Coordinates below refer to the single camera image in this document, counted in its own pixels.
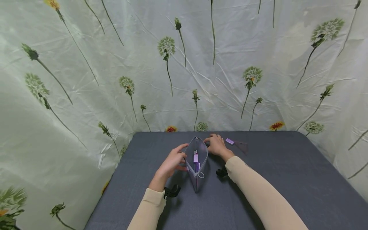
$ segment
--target floral curtain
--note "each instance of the floral curtain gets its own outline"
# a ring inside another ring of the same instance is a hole
[[[0,2],[0,229],[83,229],[136,132],[298,131],[368,200],[360,0]]]

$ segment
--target hand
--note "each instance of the hand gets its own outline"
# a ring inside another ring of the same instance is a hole
[[[171,150],[167,158],[156,171],[155,176],[148,186],[150,189],[162,192],[165,188],[166,181],[174,174],[176,169],[181,171],[187,170],[187,167],[181,166],[180,164],[184,164],[184,158],[187,157],[187,155],[181,152],[181,150],[188,145],[189,144],[182,144]]]
[[[213,155],[220,156],[225,162],[235,156],[231,150],[226,148],[224,139],[220,135],[211,134],[204,140],[205,143],[208,141],[210,142],[208,151]]]

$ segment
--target red flower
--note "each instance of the red flower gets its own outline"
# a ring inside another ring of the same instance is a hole
[[[173,126],[173,125],[169,125],[167,128],[166,128],[166,132],[176,132],[178,129]]]
[[[271,126],[270,126],[270,130],[272,131],[276,131],[278,129],[281,129],[285,124],[282,122],[282,121],[279,121],[279,122],[276,122],[276,123],[273,123]]]

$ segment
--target left hand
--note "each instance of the left hand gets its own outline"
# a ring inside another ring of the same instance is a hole
[[[175,170],[186,171],[187,167],[181,166],[180,164],[185,163],[185,158],[187,155],[181,150],[187,147],[189,144],[182,144],[171,150],[167,158],[164,160],[162,165],[156,171],[149,188],[157,192],[162,192],[165,188],[166,181],[171,177]]]

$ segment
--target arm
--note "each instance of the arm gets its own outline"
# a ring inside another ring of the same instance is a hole
[[[155,230],[157,228],[160,215],[166,205],[163,196],[168,178],[174,174],[175,169],[187,170],[186,167],[179,165],[185,163],[184,158],[187,156],[181,152],[181,149],[187,146],[188,144],[182,144],[173,149],[157,170],[128,226],[128,230]]]
[[[208,150],[226,162],[229,177],[239,186],[266,230],[308,230],[288,201],[261,175],[228,150],[220,135],[211,134]]]

